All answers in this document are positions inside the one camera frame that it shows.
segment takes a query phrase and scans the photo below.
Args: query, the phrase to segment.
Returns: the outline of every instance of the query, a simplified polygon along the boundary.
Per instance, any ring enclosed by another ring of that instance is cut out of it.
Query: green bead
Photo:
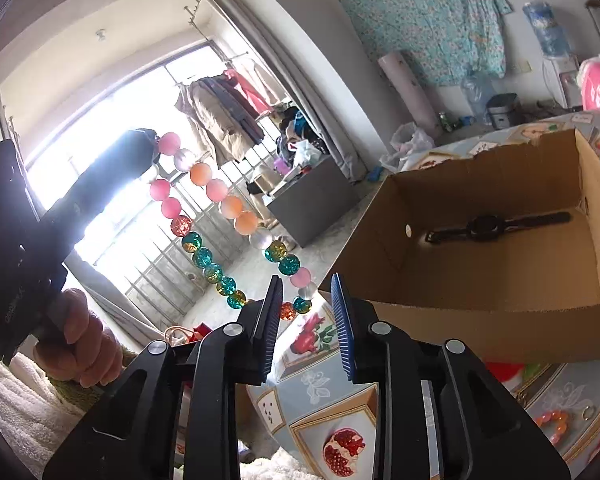
[[[195,231],[190,232],[182,239],[182,248],[187,253],[195,253],[200,247],[202,247],[202,236]]]
[[[226,302],[231,308],[238,309],[244,307],[244,304],[247,303],[247,297],[244,295],[243,291],[236,290],[226,299]]]
[[[303,300],[300,296],[294,299],[294,310],[298,314],[306,314],[311,310],[311,300]]]
[[[236,288],[235,280],[231,276],[223,276],[216,285],[216,290],[222,296],[230,296]]]
[[[204,269],[205,267],[208,267],[213,262],[213,260],[213,253],[206,247],[200,247],[193,254],[193,264],[199,269]]]
[[[209,264],[203,270],[202,275],[209,283],[216,284],[222,280],[222,267],[218,264]]]
[[[278,270],[285,276],[293,276],[300,268],[300,258],[295,254],[288,254],[278,264]]]
[[[278,263],[286,256],[286,246],[280,240],[273,240],[271,245],[264,249],[264,257],[273,263]]]

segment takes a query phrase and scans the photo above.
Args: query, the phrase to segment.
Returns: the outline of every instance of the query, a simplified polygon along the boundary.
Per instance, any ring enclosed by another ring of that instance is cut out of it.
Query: patterned tablecloth
[[[544,132],[568,128],[577,128],[600,156],[600,112],[589,111],[498,130],[418,153],[413,155],[417,158],[413,169],[427,168],[450,158],[468,158],[500,144],[527,142]],[[310,313],[297,316],[281,329],[266,383],[249,386],[248,392],[280,446],[317,475],[328,480],[341,478],[333,471],[338,470],[334,461],[325,459],[323,454],[335,434],[336,442],[342,444],[349,439],[348,445],[353,441],[359,452],[352,467],[357,472],[349,477],[366,480],[372,477],[377,390],[374,384],[354,385],[347,381],[334,328],[331,307],[316,297]],[[568,413],[568,431],[557,449],[575,478],[600,448],[600,361],[528,365],[505,386],[533,418],[553,410]],[[438,474],[438,464],[426,383],[423,394],[430,428],[433,478]],[[548,426],[546,434],[550,436],[553,430]],[[354,431],[337,433],[345,428]]]

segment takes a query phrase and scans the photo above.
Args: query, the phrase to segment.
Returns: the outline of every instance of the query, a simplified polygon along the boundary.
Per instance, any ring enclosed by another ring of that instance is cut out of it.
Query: teal floral curtain
[[[340,0],[372,61],[400,50],[422,84],[456,85],[469,65],[503,77],[507,0]]]

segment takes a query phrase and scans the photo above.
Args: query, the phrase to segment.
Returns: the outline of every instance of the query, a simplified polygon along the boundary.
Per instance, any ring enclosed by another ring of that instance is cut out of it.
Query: finger
[[[48,375],[58,381],[68,381],[77,372],[74,355],[70,350],[54,343],[37,343],[33,359]]]
[[[116,349],[116,356],[113,359],[113,364],[109,371],[104,374],[104,377],[100,380],[102,386],[106,386],[111,381],[117,379],[119,375],[122,373],[122,347],[120,343],[118,343],[118,348]]]
[[[100,382],[111,368],[118,350],[118,342],[109,328],[102,332],[100,352],[94,363],[80,375],[80,386],[91,388]]]
[[[78,370],[84,371],[94,364],[100,353],[101,344],[102,322],[93,312],[89,312],[87,330],[75,343],[75,360]]]
[[[87,297],[77,288],[70,288],[63,294],[69,302],[69,312],[64,322],[64,338],[69,345],[72,345],[84,335],[89,326]]]

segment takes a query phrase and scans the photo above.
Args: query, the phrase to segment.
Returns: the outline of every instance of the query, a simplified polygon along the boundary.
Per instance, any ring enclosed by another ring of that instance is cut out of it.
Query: silver screw
[[[378,335],[387,335],[391,332],[391,325],[385,323],[384,321],[378,321],[371,325],[371,332]]]
[[[449,350],[452,354],[461,354],[465,350],[464,343],[462,341],[458,341],[458,339],[450,339],[446,342],[446,349]]]
[[[166,341],[160,341],[159,339],[158,341],[152,341],[149,343],[149,354],[160,355],[167,349],[167,346]]]
[[[233,336],[237,336],[240,335],[242,333],[242,330],[244,330],[242,328],[242,325],[239,323],[229,323],[227,326],[225,326],[222,331],[230,337]]]

